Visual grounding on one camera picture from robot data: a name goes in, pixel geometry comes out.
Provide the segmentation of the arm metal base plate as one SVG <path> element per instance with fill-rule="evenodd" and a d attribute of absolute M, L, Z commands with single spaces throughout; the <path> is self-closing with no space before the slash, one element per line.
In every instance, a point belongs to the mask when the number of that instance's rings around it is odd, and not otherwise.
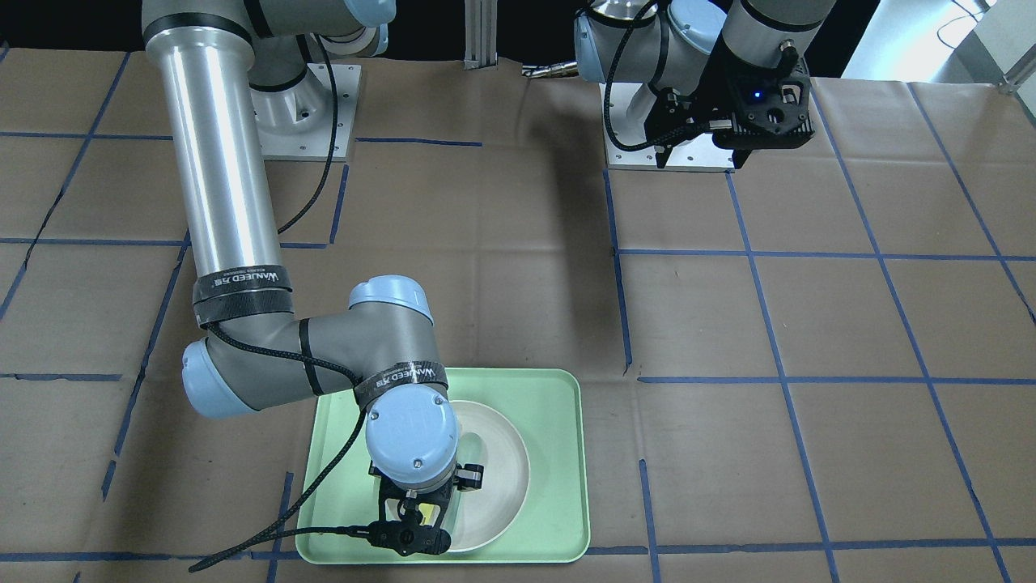
<path fill-rule="evenodd" d="M 266 161 L 347 161 L 358 109 L 359 64 L 310 64 L 292 87 L 252 88 L 261 153 Z"/>
<path fill-rule="evenodd" d="M 610 93 L 609 111 L 612 130 L 622 143 L 644 143 L 644 122 L 655 96 L 648 85 L 641 83 L 614 83 Z M 611 169 L 644 171 L 692 171 L 728 172 L 733 171 L 732 151 L 716 147 L 710 135 L 700 135 L 695 140 L 677 145 L 669 163 L 658 169 L 655 148 L 628 152 L 616 148 L 611 140 L 604 138 L 608 166 Z"/>

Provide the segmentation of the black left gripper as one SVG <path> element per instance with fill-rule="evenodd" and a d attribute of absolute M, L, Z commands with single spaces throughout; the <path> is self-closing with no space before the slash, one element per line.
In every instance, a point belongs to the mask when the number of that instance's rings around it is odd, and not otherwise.
<path fill-rule="evenodd" d="M 813 139 L 809 113 L 810 77 L 805 59 L 795 45 L 778 45 L 772 69 L 744 62 L 721 45 L 719 109 L 728 115 L 730 128 L 715 130 L 716 147 L 732 149 L 732 166 L 742 169 L 754 149 L 796 149 Z M 645 140 L 655 148 L 658 169 L 669 163 L 677 145 L 710 129 L 710 112 L 695 96 L 667 87 L 655 93 L 645 118 Z"/>

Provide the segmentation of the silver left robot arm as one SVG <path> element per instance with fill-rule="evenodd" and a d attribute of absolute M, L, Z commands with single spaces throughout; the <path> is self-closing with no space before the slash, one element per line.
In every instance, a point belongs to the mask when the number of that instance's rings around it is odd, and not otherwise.
<path fill-rule="evenodd" d="M 608 166 L 732 172 L 817 130 L 805 60 L 831 1 L 592 1 L 574 22 Z"/>

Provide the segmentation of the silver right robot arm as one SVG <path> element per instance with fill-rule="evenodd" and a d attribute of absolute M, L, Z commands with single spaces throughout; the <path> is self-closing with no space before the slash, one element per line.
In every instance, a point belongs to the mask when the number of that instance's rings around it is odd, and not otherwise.
<path fill-rule="evenodd" d="M 399 555 L 443 554 L 455 491 L 482 485 L 460 465 L 459 422 L 448 401 L 434 320 L 407 276 L 375 276 L 344 313 L 296 320 L 282 265 L 252 94 L 312 80 L 295 37 L 327 36 L 326 51 L 377 54 L 393 1 L 144 1 L 142 40 L 168 103 L 197 281 L 193 313 L 206 336 L 185 348 L 182 380 L 210 418 L 259 412 L 351 390 L 379 502 L 367 526 L 333 534 Z"/>

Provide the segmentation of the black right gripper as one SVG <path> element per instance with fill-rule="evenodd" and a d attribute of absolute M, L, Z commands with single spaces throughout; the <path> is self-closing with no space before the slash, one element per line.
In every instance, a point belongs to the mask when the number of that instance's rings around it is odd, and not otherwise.
<path fill-rule="evenodd" d="M 441 486 L 428 493 L 398 487 L 373 464 L 367 472 L 379 479 L 379 516 L 367 525 L 367 542 L 406 557 L 441 555 L 450 550 L 452 540 L 444 528 L 445 513 L 456 492 L 466 493 L 482 487 L 484 466 L 458 464 Z"/>

